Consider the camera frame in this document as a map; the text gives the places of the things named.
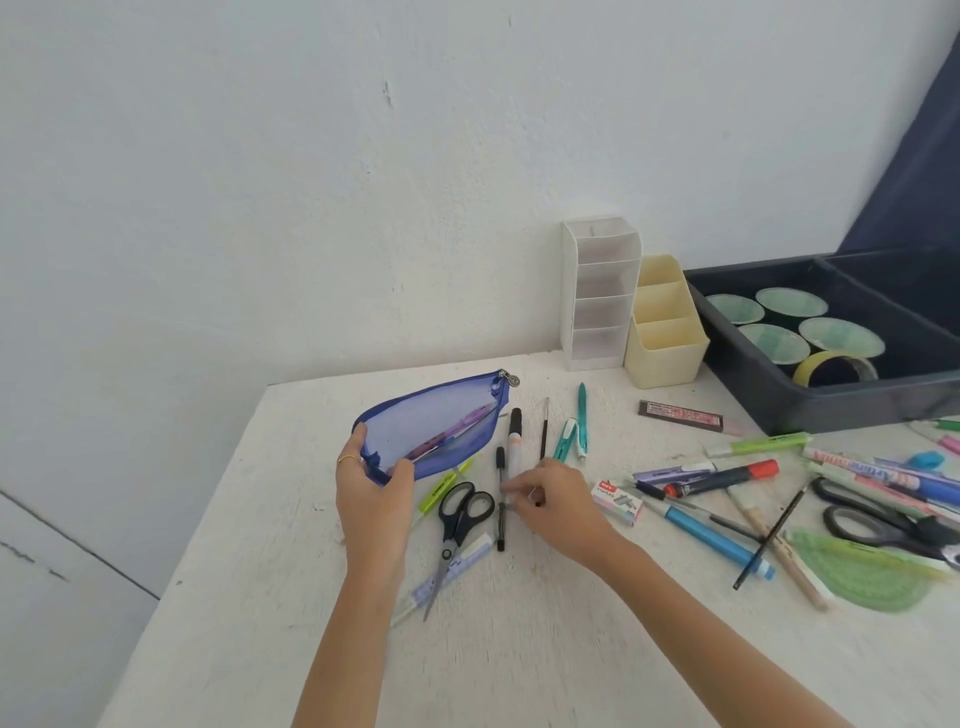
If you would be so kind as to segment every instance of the hand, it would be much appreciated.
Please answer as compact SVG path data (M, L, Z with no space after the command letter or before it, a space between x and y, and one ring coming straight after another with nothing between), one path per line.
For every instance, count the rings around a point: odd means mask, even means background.
M366 437L367 426L361 423L337 464L337 511L347 545L347 574L396 593L414 508L414 464L400 460L390 482L381 488L367 477L360 459Z
M542 489L542 506L529 498L535 489ZM559 460L543 458L533 470L505 482L501 490L511 494L511 505L530 530L588 569L619 537L590 497L580 471Z

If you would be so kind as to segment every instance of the highlighter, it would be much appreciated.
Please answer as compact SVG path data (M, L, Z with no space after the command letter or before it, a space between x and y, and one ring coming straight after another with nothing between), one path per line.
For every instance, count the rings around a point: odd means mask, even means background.
M458 467L454 468L452 471L444 475L440 481L433 487L433 490L430 491L426 496L423 497L423 500L417 504L417 507L414 508L414 518L410 523L410 528L413 530L417 524L423 520L423 517L426 516L434 507L439 503L447 492L457 484L457 480L469 470L469 467L473 465L473 458L471 457L467 462L461 463Z
M740 440L729 445L707 448L707 457L733 457L734 455L753 455L757 452L770 452L777 449L802 448L813 436L808 432L793 432L789 435L765 437L762 440Z

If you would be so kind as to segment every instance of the black scissors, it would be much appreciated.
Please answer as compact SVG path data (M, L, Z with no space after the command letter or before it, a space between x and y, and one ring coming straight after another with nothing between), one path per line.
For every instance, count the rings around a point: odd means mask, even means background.
M946 561L960 570L960 533L935 518L914 521L822 477L813 481L812 488L820 500L832 503L824 511L824 525L838 539L865 546L896 546L919 556ZM844 521L862 526L869 534L850 530Z
M437 565L437 575L433 577L433 591L426 602L426 611L423 621L430 616L430 608L444 577L450 569L450 562L460 551L464 539L470 530L488 519L496 509L496 503L486 491L478 491L473 483L459 483L449 490L440 501L440 520L444 522L444 545L440 552L440 563Z

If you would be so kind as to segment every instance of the tape roll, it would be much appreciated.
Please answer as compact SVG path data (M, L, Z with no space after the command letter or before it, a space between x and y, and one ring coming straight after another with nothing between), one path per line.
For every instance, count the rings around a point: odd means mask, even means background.
M813 373L821 364L831 359L844 359L853 367L860 381L876 381L879 379L876 374L876 367L862 356L850 352L817 352L797 365L797 370L793 373L793 380L802 387L810 386Z

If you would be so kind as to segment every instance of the scissor handle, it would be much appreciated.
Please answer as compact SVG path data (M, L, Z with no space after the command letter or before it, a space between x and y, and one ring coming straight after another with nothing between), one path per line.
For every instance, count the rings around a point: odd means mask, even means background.
M840 519L853 521L866 527L873 535L864 536L845 528ZM827 531L838 539L853 541L864 546L896 546L931 559L944 560L942 550L917 541L910 532L878 518L863 508L848 505L831 505L824 511L824 525Z
M484 509L476 513L480 503L484 504ZM452 539L457 546L462 546L470 530L493 514L496 502L486 491L478 491L473 483L463 482L450 489L438 510L444 522L444 541Z
M870 500L859 493L855 493L849 488L837 485L823 477L818 477L811 483L813 492L820 500L834 505L849 506L855 510L866 513L868 516L883 521L910 536L915 536L915 523L909 518L897 511L886 508L879 503Z

